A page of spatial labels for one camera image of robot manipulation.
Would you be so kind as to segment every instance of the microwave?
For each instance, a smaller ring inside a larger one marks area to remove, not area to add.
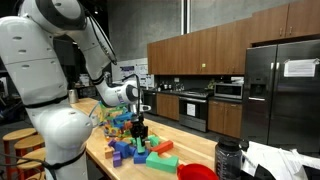
[[[242,99],[243,84],[216,83],[214,96],[232,99]]]

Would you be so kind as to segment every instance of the wooden table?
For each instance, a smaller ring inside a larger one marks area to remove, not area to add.
[[[72,107],[89,114],[96,100],[91,98],[80,99]],[[149,126],[149,131],[160,138],[161,141],[171,140],[174,148],[163,153],[160,157],[166,158],[171,155],[179,157],[179,164],[200,163],[214,170],[214,153],[216,142],[202,137],[162,125],[145,119],[144,124]],[[107,144],[102,127],[93,129],[87,140],[87,154],[101,169],[112,179],[177,179],[176,174],[146,167],[145,164],[133,164],[133,159],[122,160],[122,166],[113,168],[112,158],[105,159],[104,146]]]

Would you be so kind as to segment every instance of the lower cabinet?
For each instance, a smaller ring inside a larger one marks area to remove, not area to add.
[[[179,120],[179,97],[157,93],[157,113],[173,120]]]
[[[209,130],[240,138],[241,118],[241,104],[209,101]]]

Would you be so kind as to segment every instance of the green toy block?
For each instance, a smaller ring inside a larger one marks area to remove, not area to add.
[[[170,158],[160,158],[157,152],[151,152],[146,160],[147,167],[176,173],[179,158],[171,156]]]
[[[137,138],[137,150],[138,150],[138,153],[144,153],[146,151],[146,148],[141,144],[140,137]]]
[[[159,145],[159,138],[156,137],[155,135],[150,135],[148,136],[148,139],[150,141],[151,147],[155,147]]]

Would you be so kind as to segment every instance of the stainless steel oven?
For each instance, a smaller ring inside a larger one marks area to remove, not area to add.
[[[208,101],[179,97],[179,123],[203,132],[207,131]]]
[[[216,83],[214,96],[232,99],[242,99],[243,84]]]

